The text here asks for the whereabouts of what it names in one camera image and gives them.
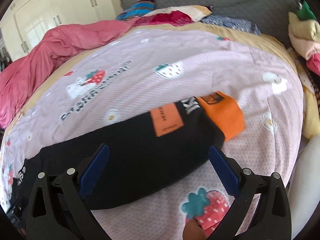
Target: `blue gripper pad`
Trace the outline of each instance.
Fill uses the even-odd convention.
[[[103,169],[109,161],[109,156],[109,147],[104,145],[82,174],[81,178],[79,179],[78,190],[78,193],[82,199],[84,199],[86,195],[92,193],[93,188],[98,182]]]
[[[237,198],[240,194],[239,179],[215,146],[209,148],[209,160],[227,193]]]

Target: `strawberry print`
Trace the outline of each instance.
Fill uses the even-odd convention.
[[[217,40],[218,41],[231,41],[229,38],[224,38],[224,37],[221,37],[221,36],[218,36]]]
[[[73,71],[69,71],[68,73],[64,74],[65,77],[71,76]]]
[[[177,61],[172,64],[163,64],[156,67],[155,72],[164,78],[175,79],[183,73],[183,63]]]
[[[82,86],[85,86],[90,83],[95,83],[96,85],[98,85],[103,79],[104,75],[106,74],[106,71],[102,69],[98,69],[94,72],[91,72],[89,75],[91,74],[92,76],[88,76],[88,75],[86,76],[88,80],[84,84],[82,84]]]
[[[188,200],[181,207],[182,212],[187,214],[186,223],[195,217],[207,236],[216,229],[229,210],[227,200],[216,190],[207,192],[200,188],[198,194],[190,193]]]
[[[11,186],[13,183],[13,169],[12,164],[9,165],[9,172],[8,172],[8,184]]]

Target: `yellow cloth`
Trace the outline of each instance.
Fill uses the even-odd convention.
[[[294,36],[308,41],[320,41],[320,24],[315,20],[299,20],[298,16],[289,12],[289,24]]]
[[[137,28],[145,28],[145,29],[162,29],[162,30],[178,30],[178,31],[189,31],[189,30],[199,30],[199,31],[205,31],[209,33],[213,33],[222,37],[229,38],[233,41],[237,41],[243,44],[247,44],[259,49],[262,49],[264,51],[267,51],[281,59],[283,59],[285,62],[287,62],[292,69],[297,74],[297,69],[295,67],[295,64],[286,51],[285,47],[280,43],[276,38],[269,36],[269,35],[255,35],[251,33],[244,33],[238,30],[234,29],[228,29],[225,27],[210,25],[210,24],[204,24],[204,23],[192,23],[188,24],[182,27],[174,27],[171,24],[161,24],[161,25],[151,25],[151,26],[140,26],[132,28],[127,34],[131,33],[132,31],[136,30]],[[68,60],[66,63],[62,64],[37,90],[36,92],[29,98],[29,100],[25,103],[25,105],[22,107],[22,109],[17,113],[13,121],[10,123],[10,125],[7,127],[7,129],[4,132],[3,136],[3,142],[6,140],[8,134],[12,130],[12,128],[17,124],[18,120],[25,115],[25,113],[32,108],[36,102],[39,100],[39,98],[64,74],[68,73],[75,64],[77,64],[80,60],[84,59],[85,57],[92,54],[94,51],[88,50],[80,53],[77,56],[74,56],[70,60]]]
[[[311,139],[315,135],[320,135],[320,117],[316,94],[307,73],[298,60],[298,54],[293,50],[293,48],[289,48],[288,52],[297,66],[298,76],[303,87],[304,102],[302,134],[306,138]]]

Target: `white wardrobe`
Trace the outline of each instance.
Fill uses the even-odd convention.
[[[61,24],[89,24],[116,17],[111,0],[14,0],[0,28],[12,60],[27,55]]]

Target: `metal screw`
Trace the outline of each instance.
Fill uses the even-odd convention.
[[[243,173],[244,173],[245,175],[250,175],[250,174],[251,174],[251,170],[248,169],[248,168],[245,168],[245,169],[243,169]]]
[[[72,175],[76,172],[76,170],[74,168],[70,168],[69,170],[67,170],[67,174]]]
[[[277,172],[275,172],[275,173],[273,174],[273,177],[274,177],[275,179],[279,179],[279,178],[280,178],[280,174],[277,173]]]
[[[39,178],[39,179],[42,179],[44,176],[45,176],[44,172],[40,172],[40,173],[38,174],[38,178]]]

